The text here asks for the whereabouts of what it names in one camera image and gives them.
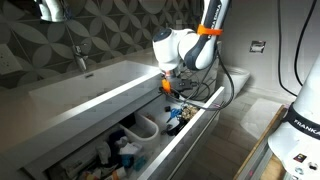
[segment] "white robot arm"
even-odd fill
[[[153,38],[153,49],[160,69],[174,70],[185,62],[190,70],[202,70],[214,60],[214,45],[221,34],[229,0],[204,0],[204,13],[198,32],[191,29],[163,29]]]

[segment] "white sink basin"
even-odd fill
[[[73,77],[30,91],[33,99],[40,98],[56,105],[76,106],[119,88],[139,77],[157,71],[142,64],[122,61],[81,76]]]

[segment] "gray tile wall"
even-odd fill
[[[71,46],[82,46],[89,64],[152,47],[153,35],[177,19],[194,27],[188,0],[168,0],[158,14],[138,0],[87,0],[73,20],[45,23],[5,0],[0,1],[0,44],[7,44],[23,71],[0,75],[0,90],[76,70]]]

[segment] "toilet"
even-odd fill
[[[229,72],[234,84],[234,96],[233,96],[233,99],[234,99],[237,96],[237,94],[240,92],[244,84],[249,79],[250,72],[238,67],[232,67],[232,66],[225,66],[225,67]],[[221,66],[219,66],[219,69],[218,69],[216,88],[219,88],[220,86],[223,86],[225,88],[224,101],[226,102],[229,100],[231,96],[231,86],[230,86],[230,81],[227,75],[224,73]]]

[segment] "black cable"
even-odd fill
[[[293,92],[289,91],[284,85],[282,84],[281,80],[281,48],[282,48],[282,30],[281,30],[281,3],[280,0],[277,1],[277,8],[278,8],[278,35],[279,35],[279,53],[278,53],[278,79],[280,86],[287,91],[288,93],[292,94],[293,96],[297,96]]]
[[[191,98],[190,100],[194,100],[194,101],[204,101],[204,100],[207,100],[207,99],[210,97],[211,91],[210,91],[209,85],[206,84],[206,83],[202,83],[202,84],[205,86],[205,89],[204,89],[204,90],[208,89],[208,93],[207,93],[206,97],[204,97],[204,98],[202,98],[202,99],[197,99],[197,97],[199,97],[199,96],[197,96],[197,97],[195,97],[195,98]]]
[[[208,100],[212,95],[214,95],[215,91],[211,92],[211,94],[208,96],[208,98],[206,100]]]
[[[176,100],[176,101],[178,101],[178,102],[183,102],[183,103],[192,105],[192,106],[194,106],[194,107],[197,107],[197,108],[199,108],[199,109],[204,109],[204,110],[206,110],[206,111],[217,111],[217,110],[221,110],[221,109],[227,107],[227,106],[231,103],[231,101],[233,100],[233,97],[234,97],[234,84],[233,84],[233,81],[232,81],[232,78],[231,78],[229,72],[228,72],[227,69],[224,67],[224,64],[223,64],[223,62],[222,62],[222,59],[221,59],[221,56],[220,56],[219,51],[217,51],[217,55],[218,55],[218,58],[219,58],[219,60],[220,60],[221,67],[222,67],[223,71],[226,73],[226,75],[227,75],[227,77],[228,77],[228,79],[229,79],[229,81],[230,81],[230,85],[231,85],[231,96],[230,96],[229,100],[228,100],[225,104],[223,104],[222,106],[217,107],[217,108],[205,108],[205,107],[196,105],[196,104],[194,104],[194,103],[191,103],[191,102],[189,102],[188,100],[181,100],[181,99],[178,99],[178,98],[176,98],[176,97],[174,97],[174,96],[171,96],[171,95],[168,94],[168,93],[166,93],[166,94],[167,94],[169,97],[171,97],[172,99],[174,99],[174,100]],[[176,90],[174,90],[174,89],[171,89],[171,90],[172,90],[173,92],[175,92],[175,93],[181,94],[180,92],[178,92],[178,91],[176,91]]]
[[[313,10],[314,10],[314,7],[316,6],[316,3],[317,3],[317,0],[313,0],[312,2],[312,5],[311,5],[311,8],[310,8],[310,11],[309,11],[309,14],[308,14],[308,17],[306,19],[306,21],[304,22],[304,25],[303,25],[303,28],[302,28],[302,31],[301,31],[301,34],[300,34],[300,37],[299,37],[299,41],[298,41],[298,45],[297,45],[297,49],[296,49],[296,55],[295,55],[295,58],[294,58],[294,74],[296,76],[296,79],[297,81],[299,82],[299,84],[301,86],[303,86],[300,78],[299,78],[299,74],[298,74],[298,56],[299,56],[299,52],[300,52],[300,46],[301,46],[301,42],[302,42],[302,38],[303,38],[303,35],[304,35],[304,32],[308,26],[308,23],[309,23],[309,20],[312,16],[312,13],[313,13]]]
[[[179,94],[180,96],[182,96],[183,98],[185,98],[185,100],[189,100],[189,99],[192,100],[192,98],[196,98],[197,95],[198,95],[199,89],[200,89],[201,85],[203,84],[204,80],[207,78],[207,76],[208,76],[208,74],[209,74],[209,71],[210,71],[210,69],[212,68],[213,64],[214,64],[214,59],[212,60],[211,64],[209,65],[208,70],[206,71],[206,74],[203,76],[201,82],[200,82],[200,83],[198,82],[198,87],[197,87],[197,89],[195,89],[189,96],[187,96],[187,95],[185,95],[185,94],[182,94],[181,92],[179,92],[178,94]]]

